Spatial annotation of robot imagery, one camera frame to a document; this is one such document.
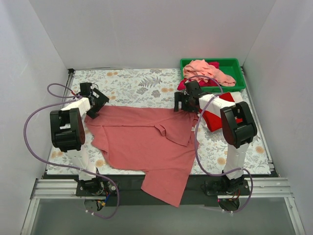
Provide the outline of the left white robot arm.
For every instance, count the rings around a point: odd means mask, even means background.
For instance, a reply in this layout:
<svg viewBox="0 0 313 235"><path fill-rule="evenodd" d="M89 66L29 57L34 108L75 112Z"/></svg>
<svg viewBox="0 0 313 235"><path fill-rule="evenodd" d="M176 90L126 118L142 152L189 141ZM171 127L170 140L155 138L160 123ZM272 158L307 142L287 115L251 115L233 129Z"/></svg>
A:
<svg viewBox="0 0 313 235"><path fill-rule="evenodd" d="M97 168L89 159L85 148L85 130L82 116L95 119L100 109L109 102L92 83L80 84L80 92L73 95L73 102L66 107L50 112L51 140L54 147L59 148L72 162L78 171L80 189L98 196L104 192L104 183Z"/></svg>

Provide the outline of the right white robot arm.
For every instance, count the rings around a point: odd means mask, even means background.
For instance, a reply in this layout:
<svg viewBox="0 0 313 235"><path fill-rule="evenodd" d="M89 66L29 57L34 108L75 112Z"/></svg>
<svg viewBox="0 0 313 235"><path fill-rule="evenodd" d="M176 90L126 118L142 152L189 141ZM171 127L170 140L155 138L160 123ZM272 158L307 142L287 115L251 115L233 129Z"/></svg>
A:
<svg viewBox="0 0 313 235"><path fill-rule="evenodd" d="M209 122L214 118L221 124L227 142L226 164L220 174L209 174L209 180L204 183L208 195L231 195L247 187L244 179L246 152L257 135L249 105L244 101L227 101L225 95L204 92L197 81L187 82L183 92L174 94L174 111L199 114L198 123L204 120L208 129L212 129Z"/></svg>

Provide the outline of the dusty pink t shirt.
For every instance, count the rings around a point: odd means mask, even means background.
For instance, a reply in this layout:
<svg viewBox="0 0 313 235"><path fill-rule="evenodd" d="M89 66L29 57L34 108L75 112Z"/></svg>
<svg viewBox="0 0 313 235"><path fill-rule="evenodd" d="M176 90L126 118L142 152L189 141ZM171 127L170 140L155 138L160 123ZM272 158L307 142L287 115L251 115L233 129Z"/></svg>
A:
<svg viewBox="0 0 313 235"><path fill-rule="evenodd" d="M185 111L105 106L98 117L86 117L85 125L111 167L143 171L141 189L178 207L195 160L197 121Z"/></svg>

